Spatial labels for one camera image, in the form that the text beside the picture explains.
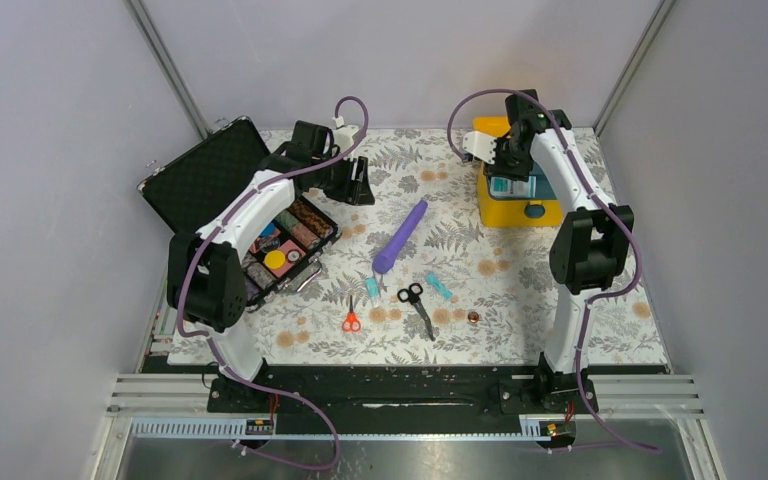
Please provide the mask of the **gauze dressing packet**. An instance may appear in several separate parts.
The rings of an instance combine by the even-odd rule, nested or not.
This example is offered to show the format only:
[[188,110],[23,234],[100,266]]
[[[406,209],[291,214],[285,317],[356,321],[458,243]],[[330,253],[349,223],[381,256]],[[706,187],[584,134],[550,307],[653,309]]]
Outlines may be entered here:
[[494,199],[523,200],[535,198],[537,177],[529,176],[527,180],[512,180],[492,176],[488,178],[488,194]]

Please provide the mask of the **teal divided tray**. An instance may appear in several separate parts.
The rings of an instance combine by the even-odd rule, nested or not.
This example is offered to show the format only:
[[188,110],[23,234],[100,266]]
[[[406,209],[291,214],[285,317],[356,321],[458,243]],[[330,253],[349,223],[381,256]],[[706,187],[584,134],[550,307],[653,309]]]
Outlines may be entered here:
[[547,176],[538,164],[534,164],[529,176],[537,177],[537,191],[535,198],[537,200],[554,200],[555,194],[550,186]]

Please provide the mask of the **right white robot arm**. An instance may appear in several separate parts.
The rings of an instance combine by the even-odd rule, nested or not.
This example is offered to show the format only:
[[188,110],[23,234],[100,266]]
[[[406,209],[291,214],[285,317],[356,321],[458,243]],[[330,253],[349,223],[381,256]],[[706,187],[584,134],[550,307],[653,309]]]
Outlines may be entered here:
[[563,375],[586,365],[590,304],[625,269],[634,215],[598,186],[562,111],[546,109],[533,90],[505,93],[509,127],[493,140],[485,170],[491,177],[525,181],[539,168],[564,215],[549,252],[559,294],[542,359],[552,374],[533,386],[537,405],[557,412],[574,393]]

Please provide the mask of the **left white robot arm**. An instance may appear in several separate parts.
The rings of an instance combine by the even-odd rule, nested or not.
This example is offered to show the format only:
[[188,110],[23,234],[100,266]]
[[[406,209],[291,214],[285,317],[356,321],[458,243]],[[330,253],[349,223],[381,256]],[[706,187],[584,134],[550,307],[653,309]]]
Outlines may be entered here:
[[264,358],[244,319],[249,248],[310,189],[347,204],[374,200],[354,154],[367,124],[334,121],[334,127],[298,122],[289,141],[255,163],[248,184],[223,210],[196,231],[175,234],[169,245],[167,302],[175,329],[206,340],[220,373],[235,379],[232,398],[248,411],[264,407],[271,388],[257,375]]

